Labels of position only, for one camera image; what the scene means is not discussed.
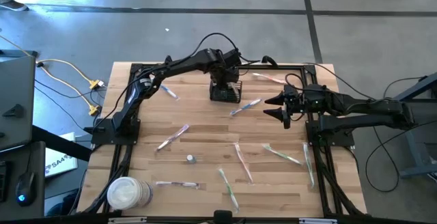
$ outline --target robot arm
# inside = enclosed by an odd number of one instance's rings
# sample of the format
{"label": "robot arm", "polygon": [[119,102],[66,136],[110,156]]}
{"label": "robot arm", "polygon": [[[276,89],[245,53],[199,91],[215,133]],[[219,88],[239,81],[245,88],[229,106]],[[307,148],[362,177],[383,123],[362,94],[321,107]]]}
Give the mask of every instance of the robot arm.
{"label": "robot arm", "polygon": [[[326,86],[310,84],[301,93],[290,85],[276,97],[265,101],[266,104],[285,105],[282,108],[264,110],[281,122],[284,128],[290,128],[290,116],[295,113],[328,113],[319,119],[320,132],[345,128],[385,125],[391,128],[406,129],[414,126],[409,107],[397,100],[362,100],[347,94],[330,91]],[[337,117],[350,113],[367,114],[355,117]]]}
{"label": "robot arm", "polygon": [[[122,135],[130,132],[130,125],[137,120],[140,104],[158,91],[164,79],[193,70],[200,70],[204,74],[210,73],[212,100],[240,102],[241,89],[239,93],[233,89],[234,83],[238,82],[238,66],[241,66],[238,49],[222,54],[220,50],[207,48],[191,57],[176,61],[172,61],[170,56],[167,56],[163,64],[138,73],[137,81],[132,84],[132,91],[123,109],[115,113],[111,120],[115,134]],[[225,94],[227,97],[220,99],[217,93]]]}

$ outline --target wooden tabletop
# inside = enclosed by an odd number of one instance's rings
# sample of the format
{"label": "wooden tabletop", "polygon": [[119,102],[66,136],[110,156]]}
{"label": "wooden tabletop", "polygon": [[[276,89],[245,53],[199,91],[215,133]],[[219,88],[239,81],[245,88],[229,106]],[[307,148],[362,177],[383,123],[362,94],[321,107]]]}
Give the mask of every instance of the wooden tabletop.
{"label": "wooden tabletop", "polygon": [[[131,63],[115,62],[104,100],[102,115],[115,105],[125,88]],[[325,64],[332,71],[333,66]],[[316,66],[318,83],[338,92],[333,75]],[[302,144],[306,141],[305,118],[292,122],[292,127],[283,125],[265,115],[263,109],[276,109],[274,105],[261,102],[234,117],[231,110],[237,109],[256,98],[272,98],[282,89],[281,84],[253,76],[251,70],[240,77],[242,101],[240,104],[212,102],[209,99],[210,75],[199,71],[174,76],[163,81],[175,92],[176,101],[163,90],[144,100],[140,111],[141,131],[134,146],[129,176],[153,185],[152,202],[144,208],[123,211],[123,215],[137,216],[212,216],[215,210],[233,210],[231,198],[219,174],[221,167],[236,195],[240,212],[234,216],[247,217],[320,217],[322,208],[316,186],[311,188],[307,166],[291,163],[265,150],[273,149],[305,162]],[[278,79],[293,71],[256,70]],[[289,78],[300,87],[300,81]],[[161,151],[154,150],[166,138],[183,125],[190,128],[176,141]],[[239,142],[254,184],[249,184],[246,172],[238,159],[234,143]],[[89,160],[78,210],[84,210],[96,198],[106,184],[113,157],[114,146],[104,145],[94,152]],[[332,147],[337,181],[357,208],[366,212],[355,161],[348,151]],[[186,156],[192,154],[197,163],[188,164]],[[181,186],[155,186],[156,181],[198,182],[200,189]],[[331,209],[332,194],[328,187]]]}

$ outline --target gray floor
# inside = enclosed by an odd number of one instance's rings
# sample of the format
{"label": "gray floor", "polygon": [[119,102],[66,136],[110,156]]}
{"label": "gray floor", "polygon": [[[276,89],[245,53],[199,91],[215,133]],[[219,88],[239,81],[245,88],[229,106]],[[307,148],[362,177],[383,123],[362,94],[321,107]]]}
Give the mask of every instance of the gray floor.
{"label": "gray floor", "polygon": [[[51,5],[92,5],[124,8],[231,8],[304,10],[303,0],[21,0]],[[433,11],[435,0],[311,0],[314,10]],[[395,79],[423,76],[436,71],[437,18],[316,16],[323,62],[335,65],[337,74],[360,91],[381,97]],[[270,55],[278,62],[314,61],[307,17],[303,15],[254,14],[128,14],[82,12],[0,11],[1,34],[23,48],[41,52],[41,58],[65,59],[93,79],[107,81],[114,61],[162,61],[191,52],[207,33],[220,31],[235,40],[251,59]],[[228,49],[220,38],[205,46]],[[0,48],[12,48],[0,42]],[[88,84],[69,67],[50,64],[49,70],[71,82],[82,92]],[[62,84],[37,70],[37,79],[65,94],[75,95]],[[414,81],[397,83],[394,95]],[[340,90],[358,97],[343,83]],[[90,126],[87,106],[44,89],[71,112],[81,126]],[[41,93],[35,96],[34,124],[62,134],[83,134],[58,107]],[[398,131],[378,128],[381,139]],[[436,222],[437,184],[426,177],[401,180],[392,193],[373,190],[365,179],[364,163],[377,146],[372,129],[357,129],[356,155],[361,183],[370,214],[393,219]],[[392,141],[389,151],[400,169],[412,164],[402,137]],[[395,173],[380,151],[369,164],[369,176],[380,188],[395,181]]]}

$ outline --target wire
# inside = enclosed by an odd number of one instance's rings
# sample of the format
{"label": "wire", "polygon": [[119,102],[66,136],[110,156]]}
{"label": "wire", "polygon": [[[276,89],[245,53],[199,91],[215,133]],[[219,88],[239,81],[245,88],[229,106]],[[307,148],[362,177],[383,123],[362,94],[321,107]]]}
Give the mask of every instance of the wire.
{"label": "wire", "polygon": [[176,66],[176,65],[178,65],[178,64],[181,64],[181,63],[185,62],[187,59],[189,59],[190,57],[192,57],[192,56],[197,52],[197,50],[199,50],[199,48],[200,48],[200,46],[202,45],[202,43],[203,43],[206,39],[208,39],[210,36],[223,36],[223,37],[226,38],[229,42],[231,42],[231,44],[232,44],[232,46],[234,47],[234,49],[238,50],[238,48],[237,48],[237,46],[234,44],[234,42],[233,42],[231,39],[229,39],[229,37],[227,37],[226,35],[224,35],[223,33],[210,33],[210,34],[208,34],[207,36],[203,37],[203,39],[199,42],[199,44],[197,45],[197,47],[194,49],[194,51],[193,51],[190,55],[184,57],[181,61],[176,62],[175,64],[172,65],[172,67],[174,67],[174,66]]}
{"label": "wire", "polygon": [[24,51],[21,47],[19,47],[18,45],[16,45],[15,43],[13,43],[12,41],[4,38],[3,36],[0,36],[0,38],[4,39],[5,41],[9,42],[12,46],[15,46],[16,48],[18,48],[20,51],[22,51],[24,54],[26,54],[27,56],[31,57],[31,55],[27,52]]}
{"label": "wire", "polygon": [[358,159],[356,159],[355,153],[348,146],[343,146],[343,148],[345,148],[347,151],[350,152],[350,154],[355,160],[356,170],[358,171],[358,173],[360,173],[360,167],[358,166]]}
{"label": "wire", "polygon": [[94,99],[93,99],[93,91],[94,91],[94,89],[91,89],[91,91],[90,91],[90,93],[89,93],[89,97],[91,98],[91,101],[92,102],[94,102],[94,104],[96,104],[96,105],[98,105],[98,106],[102,106],[101,104],[99,104],[98,102],[96,102]]}
{"label": "wire", "polygon": [[29,172],[29,166],[30,166],[30,158],[32,158],[32,144],[28,144],[29,146],[29,157],[27,157],[27,166],[26,166],[26,173]]}
{"label": "wire", "polygon": [[102,96],[102,94],[100,94],[99,90],[97,90],[97,94],[104,100],[104,96]]}
{"label": "wire", "polygon": [[252,63],[252,64],[259,63],[261,61],[261,60],[248,60],[248,59],[244,58],[243,56],[240,56],[240,58],[245,60],[246,62]]}
{"label": "wire", "polygon": [[39,83],[39,84],[42,85],[42,86],[45,86],[46,88],[49,88],[50,90],[54,91],[55,93],[57,93],[57,94],[59,94],[59,95],[61,95],[61,96],[64,96],[64,97],[66,97],[66,98],[80,98],[80,97],[85,96],[85,95],[87,95],[87,94],[90,94],[90,93],[92,93],[92,92],[97,92],[98,94],[100,94],[99,92],[106,91],[106,89],[98,89],[98,90],[94,90],[94,89],[93,89],[93,90],[91,90],[90,92],[86,92],[86,93],[84,93],[84,94],[82,94],[82,95],[78,95],[78,96],[69,96],[69,95],[66,95],[66,94],[63,94],[63,93],[57,91],[56,89],[53,89],[52,87],[49,87],[48,85],[45,85],[45,84],[41,83],[41,82],[40,82],[39,80],[37,80],[37,79],[35,79],[35,82]]}
{"label": "wire", "polygon": [[61,79],[58,79],[58,78],[56,78],[56,77],[54,77],[52,74],[50,74],[50,72],[48,72],[44,67],[41,67],[41,69],[49,76],[49,77],[51,77],[52,79],[54,79],[54,80],[56,80],[56,81],[59,81],[60,83],[63,83],[64,85],[66,85],[66,86],[68,86],[69,88],[71,88],[71,89],[73,89],[74,91],[76,91],[76,93],[88,104],[88,106],[90,107],[90,109],[91,109],[91,107],[93,107],[93,105],[75,88],[75,87],[73,87],[72,85],[70,85],[70,84],[68,84],[67,82],[65,82],[65,81],[62,81]]}
{"label": "wire", "polygon": [[243,75],[247,74],[247,72],[249,72],[249,69],[247,69],[246,72],[244,72],[243,74],[238,74],[238,75],[243,76]]}
{"label": "wire", "polygon": [[289,73],[289,74],[286,74],[286,75],[285,75],[285,81],[287,82],[287,84],[293,86],[292,84],[290,84],[290,83],[287,81],[287,78],[288,78],[289,76],[291,76],[291,75],[292,75],[292,76],[295,76],[295,77],[297,77],[297,78],[299,79],[300,83],[302,83],[302,88],[303,88],[303,86],[304,86],[305,84],[303,83],[302,77],[300,77],[300,76],[298,76],[297,74],[294,74],[294,73]]}
{"label": "wire", "polygon": [[380,147],[384,147],[384,145],[385,145],[386,143],[392,141],[393,139],[395,139],[395,138],[397,138],[397,137],[403,135],[404,133],[406,133],[406,132],[408,132],[408,131],[410,131],[410,130],[412,130],[412,129],[418,128],[418,127],[420,127],[420,126],[428,125],[428,124],[431,124],[431,123],[434,123],[434,122],[437,122],[437,120],[434,120],[434,121],[430,121],[430,122],[426,122],[426,123],[423,123],[423,124],[419,124],[419,125],[413,126],[412,128],[409,128],[408,130],[405,130],[405,131],[403,131],[403,132],[401,132],[401,133],[399,133],[399,134],[397,134],[397,135],[391,137],[390,139],[387,139],[384,143],[380,143],[380,145],[378,145],[375,149],[373,149],[373,151],[372,151],[372,152],[370,153],[370,155],[367,157],[367,159],[366,159],[366,165],[365,165],[366,178],[367,178],[367,181],[368,181],[368,182],[370,183],[370,185],[372,186],[372,188],[376,189],[377,191],[383,192],[383,193],[389,193],[389,192],[391,192],[391,191],[394,191],[394,190],[397,188],[398,184],[399,184],[399,171],[397,170],[397,167],[396,167],[396,165],[395,165],[395,162],[394,162],[394,160],[391,158],[391,156],[390,156],[390,160],[392,161],[393,165],[395,166],[396,173],[397,173],[397,176],[398,176],[398,177],[397,177],[397,181],[396,181],[395,186],[392,187],[392,188],[390,188],[390,189],[388,189],[388,190],[381,190],[381,189],[376,188],[376,187],[375,187],[375,186],[370,182],[370,180],[369,180],[369,176],[368,176],[368,173],[367,173],[367,166],[368,166],[368,164],[369,164],[369,159],[370,159],[371,156],[376,152],[376,150],[379,149]]}
{"label": "wire", "polygon": [[354,90],[356,93],[361,94],[362,96],[366,97],[366,98],[370,98],[372,100],[375,100],[375,98],[372,98],[371,96],[368,96],[360,91],[358,91],[357,89],[353,88],[348,82],[346,82],[345,80],[343,80],[340,76],[337,76],[334,72],[330,71],[328,68],[326,68],[323,65],[320,64],[316,64],[316,63],[304,63],[304,64],[313,64],[313,65],[317,65],[323,69],[325,69],[326,71],[328,71],[329,73],[331,73],[332,75],[334,75],[335,77],[337,77],[340,81],[343,81],[343,83],[345,83],[348,87],[350,87],[352,90]]}
{"label": "wire", "polygon": [[[24,51],[20,46],[18,46],[17,44],[15,44],[15,43],[13,43],[12,41],[10,41],[10,40],[8,40],[7,38],[5,38],[4,36],[0,36],[0,38],[2,38],[2,39],[4,39],[5,41],[7,41],[7,42],[9,42],[11,45],[13,45],[13,46],[15,46],[16,48],[18,48],[18,49],[20,49],[20,51],[22,51],[24,54],[26,54],[27,56],[30,56],[31,57],[31,55],[27,52],[27,51]],[[35,61],[35,63],[36,64],[38,64],[38,63],[42,63],[42,62],[45,62],[45,61],[58,61],[58,62],[61,62],[61,63],[65,63],[65,64],[68,64],[68,65],[70,65],[70,66],[72,66],[79,74],[81,74],[81,76],[83,77],[83,78],[85,78],[90,84],[92,84],[92,81],[91,80],[89,80],[78,68],[76,68],[75,66],[73,66],[71,63],[69,63],[69,62],[67,62],[67,61],[64,61],[64,60],[59,60],[59,59],[44,59],[44,60],[41,60],[41,61]],[[48,71],[48,70],[46,70],[46,68],[44,67],[44,66],[41,66],[40,67],[49,77],[51,77],[52,79],[54,79],[54,80],[56,80],[56,81],[59,81],[60,83],[63,83],[64,85],[66,85],[66,86],[68,86],[68,87],[70,87],[71,89],[73,89],[74,91],[76,91],[77,92],[77,94],[79,94],[80,96],[81,96],[81,98],[88,104],[88,106],[89,106],[89,110],[90,111],[92,111],[92,110],[94,110],[95,109],[95,107],[93,106],[93,105],[91,105],[89,102],[88,102],[88,100],[85,98],[85,97],[83,97],[83,95],[76,89],[76,88],[74,88],[73,86],[71,86],[70,84],[68,84],[67,82],[65,82],[65,81],[62,81],[61,79],[58,79],[58,78],[56,78],[56,77],[54,77],[52,74],[50,74],[50,72]]]}
{"label": "wire", "polygon": [[385,148],[384,144],[382,143],[381,138],[380,138],[380,136],[378,134],[378,131],[376,131],[375,127],[373,127],[373,131],[375,131],[376,138],[378,138],[378,142],[380,143],[379,146],[382,146],[382,149],[384,149],[384,151],[386,152],[387,156],[389,157],[391,163],[393,164],[393,167],[395,168],[395,171],[396,171],[396,183],[395,183],[395,185],[392,188],[390,188],[388,190],[381,190],[380,188],[378,188],[375,185],[373,185],[371,183],[370,179],[369,179],[369,176],[367,175],[367,162],[366,162],[366,179],[367,179],[367,181],[369,182],[370,186],[373,189],[375,189],[377,191],[380,191],[382,193],[390,193],[391,191],[394,191],[397,188],[397,186],[399,185],[399,169],[397,168],[396,163],[393,160],[393,158],[391,157],[389,151],[387,150],[387,148]]}
{"label": "wire", "polygon": [[70,209],[70,211],[68,212],[68,215],[71,215],[71,213],[72,213],[73,210],[74,210],[75,205],[77,205],[78,202],[79,202],[79,196],[80,196],[81,193],[82,193],[82,186],[83,186],[83,181],[84,181],[84,179],[85,179],[85,174],[86,174],[86,173],[87,173],[87,169],[83,172],[82,180],[81,180],[81,184],[79,185],[79,189],[77,190],[76,197],[74,198],[73,205],[71,206],[71,209]]}
{"label": "wire", "polygon": [[384,90],[384,95],[383,95],[382,97],[385,98],[385,95],[387,94],[387,91],[389,90],[389,87],[392,86],[393,84],[395,84],[396,82],[398,82],[398,81],[406,81],[406,80],[415,80],[415,79],[420,79],[420,78],[422,78],[422,76],[420,76],[420,77],[402,78],[402,79],[398,79],[398,80],[396,80],[396,81],[393,81],[393,82],[390,83],[390,84],[387,86],[387,88]]}
{"label": "wire", "polygon": [[300,117],[298,117],[298,119],[293,120],[293,118],[290,118],[293,122],[297,122],[298,120],[302,119],[304,113],[300,114]]}
{"label": "wire", "polygon": [[43,91],[41,91],[39,88],[35,87],[35,89],[37,89],[38,91],[40,91],[42,94],[44,94],[48,99],[52,100],[52,102],[54,102],[59,108],[61,108],[62,111],[64,111],[70,118],[71,120],[73,120],[73,122],[76,124],[76,126],[78,126],[78,128],[80,128],[82,130],[82,127],[79,126],[79,124],[76,122],[76,120],[61,106],[59,105],[56,101],[54,101],[49,95],[47,95],[46,93],[44,93]]}
{"label": "wire", "polygon": [[68,64],[69,66],[74,68],[74,70],[76,70],[86,81],[88,81],[89,84],[92,84],[92,80],[90,80],[88,77],[86,77],[78,68],[76,68],[76,66],[74,66],[70,62],[67,62],[67,61],[64,61],[64,60],[60,60],[60,59],[43,59],[43,60],[37,61],[36,63],[37,64],[38,63],[44,63],[46,61],[56,61],[56,62],[59,62],[59,63]]}

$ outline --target white cup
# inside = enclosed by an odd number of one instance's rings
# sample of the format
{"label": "white cup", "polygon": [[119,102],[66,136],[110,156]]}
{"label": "white cup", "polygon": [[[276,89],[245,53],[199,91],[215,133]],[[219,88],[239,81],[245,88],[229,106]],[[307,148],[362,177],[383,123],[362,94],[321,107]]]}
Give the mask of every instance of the white cup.
{"label": "white cup", "polygon": [[152,198],[152,187],[147,182],[132,177],[114,180],[107,192],[108,203],[116,210],[143,207],[148,205]]}

